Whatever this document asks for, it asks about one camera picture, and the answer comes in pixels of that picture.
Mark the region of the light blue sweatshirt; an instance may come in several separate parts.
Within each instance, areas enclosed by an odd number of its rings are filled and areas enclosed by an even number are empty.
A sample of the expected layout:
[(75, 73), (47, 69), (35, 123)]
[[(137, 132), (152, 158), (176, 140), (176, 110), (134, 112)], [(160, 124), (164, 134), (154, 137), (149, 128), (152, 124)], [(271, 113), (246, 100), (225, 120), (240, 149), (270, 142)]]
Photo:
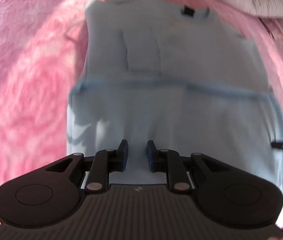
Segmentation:
[(162, 184), (146, 144), (204, 153), (283, 193), (283, 113), (255, 42), (210, 9), (162, 0), (90, 1), (88, 51), (70, 90), (67, 153), (129, 145), (113, 184)]

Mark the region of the pink floral fleece blanket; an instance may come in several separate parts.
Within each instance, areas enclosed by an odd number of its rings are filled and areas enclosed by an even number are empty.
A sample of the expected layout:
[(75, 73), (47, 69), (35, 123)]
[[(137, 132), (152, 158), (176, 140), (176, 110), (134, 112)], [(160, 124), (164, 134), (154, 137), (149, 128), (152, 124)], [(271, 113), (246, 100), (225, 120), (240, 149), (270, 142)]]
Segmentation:
[[(0, 185), (63, 157), (67, 97), (81, 75), (89, 0), (0, 0)], [(169, 0), (210, 7), (255, 40), (283, 108), (283, 51), (258, 18), (218, 0)]]

